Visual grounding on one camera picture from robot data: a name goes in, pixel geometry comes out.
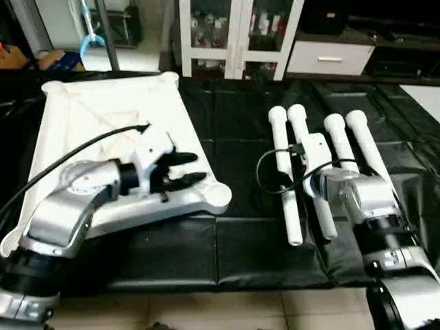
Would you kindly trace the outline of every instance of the glass cabinet door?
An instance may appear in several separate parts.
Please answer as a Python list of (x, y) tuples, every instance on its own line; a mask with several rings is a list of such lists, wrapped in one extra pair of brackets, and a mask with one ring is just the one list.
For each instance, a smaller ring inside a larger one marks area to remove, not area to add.
[(283, 77), (304, 0), (244, 0), (237, 79)]
[(233, 78), (241, 0), (180, 0), (184, 76)]

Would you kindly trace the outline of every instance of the electrical cable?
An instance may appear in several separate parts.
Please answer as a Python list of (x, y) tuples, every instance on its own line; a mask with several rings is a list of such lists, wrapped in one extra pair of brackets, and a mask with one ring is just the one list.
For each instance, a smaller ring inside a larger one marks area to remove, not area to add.
[(91, 146), (92, 144), (95, 144), (96, 142), (99, 142), (109, 136), (115, 135), (115, 134), (119, 134), (125, 131), (131, 131), (133, 129), (135, 129), (136, 131), (139, 131), (140, 133), (144, 132), (145, 129), (148, 127), (148, 125), (133, 125), (133, 126), (126, 126), (126, 127), (122, 127), (120, 129), (114, 129), (110, 132), (101, 134), (97, 137), (94, 137), (93, 139), (81, 144), (80, 146), (76, 147), (74, 150), (68, 152), (67, 154), (65, 154), (64, 156), (62, 156), (60, 159), (58, 159), (57, 161), (55, 161), (54, 163), (50, 164), (46, 169), (42, 170), (39, 174), (35, 175), (35, 177), (33, 177), (27, 184), (25, 184), (24, 186), (22, 186), (20, 189), (17, 190), (17, 192), (15, 194), (13, 194), (13, 196), (2, 206), (2, 208), (0, 209), (0, 218), (2, 217), (2, 215), (4, 214), (4, 212), (10, 208), (12, 206), (12, 204), (22, 195), (24, 194), (26, 191), (28, 191), (29, 189), (31, 189), (31, 187), (33, 187), (37, 182), (39, 182), (42, 178), (44, 178), (46, 175), (48, 175), (49, 173), (51, 173), (55, 168), (57, 168), (58, 166), (60, 166), (62, 163), (64, 163), (65, 161), (67, 161), (69, 158), (72, 158), (73, 156), (75, 156), (77, 153), (81, 152), (82, 150), (86, 149), (88, 146)]
[[(258, 185), (259, 188), (261, 188), (262, 191), (264, 191), (265, 193), (267, 193), (269, 195), (281, 195), (281, 194), (286, 193), (287, 191), (292, 190), (295, 187), (303, 184), (303, 182), (307, 178), (311, 177), (312, 175), (315, 175), (317, 172), (319, 172), (320, 170), (322, 170), (324, 167), (326, 167), (328, 165), (336, 165), (336, 164), (340, 164), (340, 163), (343, 163), (343, 162), (352, 162), (352, 163), (356, 163), (356, 164), (359, 165), (359, 163), (355, 159), (349, 159), (349, 158), (335, 159), (335, 160), (332, 160), (330, 162), (326, 162), (324, 164), (319, 165), (318, 167), (314, 168), (313, 170), (311, 170), (310, 172), (308, 172), (307, 174), (302, 176), (300, 179), (296, 179), (295, 182), (291, 186), (288, 186), (286, 188), (283, 188), (283, 189), (280, 189), (280, 190), (269, 190), (266, 187), (264, 187), (261, 184), (260, 175), (259, 175), (260, 166), (261, 166), (261, 163), (263, 162), (263, 160), (268, 155), (271, 155), (271, 154), (274, 154), (274, 153), (285, 152), (285, 153), (296, 154), (297, 150), (298, 150), (298, 146), (296, 146), (295, 144), (290, 144), (289, 148), (286, 148), (286, 149), (272, 149), (272, 150), (266, 151), (264, 154), (262, 154), (262, 156), (260, 157), (260, 159), (256, 163), (256, 167), (255, 167), (256, 184)], [(370, 172), (372, 172), (372, 174), (380, 177), (380, 174), (374, 168), (372, 168), (368, 164), (366, 165), (366, 167), (368, 168), (368, 170)], [(393, 196), (394, 196), (394, 199), (396, 201), (397, 206), (400, 209), (402, 217), (404, 218), (406, 224), (408, 225), (410, 223), (408, 214), (406, 213), (405, 208), (403, 207), (399, 197), (397, 196), (397, 194), (396, 194), (396, 192), (394, 190), (393, 190)]]
[(261, 188), (261, 190), (263, 190), (265, 193), (269, 194), (269, 195), (281, 195), (283, 193), (286, 193), (289, 190), (294, 189), (295, 187), (298, 187), (299, 185), (301, 185), (306, 179), (308, 179), (309, 177), (311, 177), (312, 175), (316, 174), (317, 172), (321, 171), (324, 167), (328, 166), (328, 165), (336, 165), (336, 164), (340, 164), (343, 162), (353, 162), (353, 163), (357, 163), (357, 161), (355, 161), (354, 159), (349, 159), (349, 158), (341, 158), (341, 159), (335, 159), (335, 160), (331, 160), (330, 162), (326, 162), (324, 164), (319, 165), (318, 167), (314, 168), (313, 170), (311, 170), (310, 172), (308, 172), (307, 174), (305, 174), (304, 176), (302, 176), (299, 180), (295, 180), (296, 182), (294, 182), (291, 186), (288, 186), (286, 188), (280, 189), (280, 190), (269, 190), (266, 187), (264, 187), (261, 184), (260, 181), (260, 166), (261, 163), (263, 162), (263, 160), (268, 156), (271, 155), (273, 153), (280, 153), (280, 152), (286, 152), (286, 153), (296, 153), (296, 149), (293, 146), (290, 146), (287, 149), (272, 149), (269, 151), (266, 151), (264, 154), (262, 154), (262, 156), (260, 157), (260, 159), (258, 160), (258, 162), (256, 163), (256, 167), (255, 167), (255, 177), (256, 177), (256, 184), (258, 185), (259, 188)]

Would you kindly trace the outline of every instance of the black mat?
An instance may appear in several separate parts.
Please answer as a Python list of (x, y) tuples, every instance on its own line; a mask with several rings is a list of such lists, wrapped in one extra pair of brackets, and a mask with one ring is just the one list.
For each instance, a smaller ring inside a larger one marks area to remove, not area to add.
[[(0, 202), (28, 178), (44, 109), (42, 83), (139, 75), (0, 73), (7, 82), (0, 90), (4, 174)], [(335, 219), (339, 237), (331, 243), (323, 241), (313, 204), (298, 190), (305, 243), (289, 246), (281, 199), (256, 187), (256, 161), (273, 147), (267, 112), (274, 105), (288, 108), (295, 103), (305, 106), (311, 132), (324, 133), (322, 121), (330, 113), (345, 115), (353, 109), (366, 113), (410, 220), (419, 228), (430, 260), (440, 271), (440, 124), (398, 86), (182, 78), (179, 91), (217, 179), (232, 190), (230, 207), (219, 217), (193, 214), (86, 242), (72, 265), (75, 275), (68, 279), (66, 293), (269, 290), (368, 283), (351, 224), (345, 218)], [(359, 150), (353, 151), (362, 163)], [(298, 162), (294, 165), (296, 172), (301, 171)], [(276, 184), (273, 159), (262, 173)], [(20, 205), (10, 213), (2, 235), (14, 226), (19, 209)]]

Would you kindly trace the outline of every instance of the white door frame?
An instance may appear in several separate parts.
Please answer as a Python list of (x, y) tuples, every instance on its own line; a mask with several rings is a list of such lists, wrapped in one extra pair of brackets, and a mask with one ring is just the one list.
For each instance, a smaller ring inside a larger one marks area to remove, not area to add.
[(291, 6), (289, 22), (283, 44), (279, 52), (261, 52), (249, 50), (249, 24), (252, 16), (254, 0), (244, 0), (241, 9), (241, 23), (236, 55), (234, 77), (241, 79), (246, 62), (275, 62), (276, 71), (274, 80), (282, 80), (289, 59), (290, 50), (294, 43), (296, 28), (303, 10), (304, 0), (294, 0)]
[(193, 58), (225, 60), (225, 78), (234, 78), (235, 56), (241, 18), (241, 0), (231, 0), (226, 49), (191, 47), (191, 0), (180, 0), (180, 35), (182, 74), (192, 76)]

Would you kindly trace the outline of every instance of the floor tile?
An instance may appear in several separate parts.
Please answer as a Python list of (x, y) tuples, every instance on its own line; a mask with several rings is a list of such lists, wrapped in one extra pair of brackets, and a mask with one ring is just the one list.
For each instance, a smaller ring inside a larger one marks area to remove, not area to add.
[(284, 316), (281, 294), (222, 293), (151, 298), (150, 320), (231, 320)]
[(65, 299), (49, 324), (61, 326), (129, 325), (148, 321), (148, 296)]
[(169, 320), (163, 324), (175, 330), (287, 330), (284, 317), (243, 320)]
[(369, 311), (365, 298), (365, 289), (363, 288), (284, 291), (283, 302), (286, 315)]
[(374, 330), (369, 313), (321, 314), (287, 317), (289, 330)]

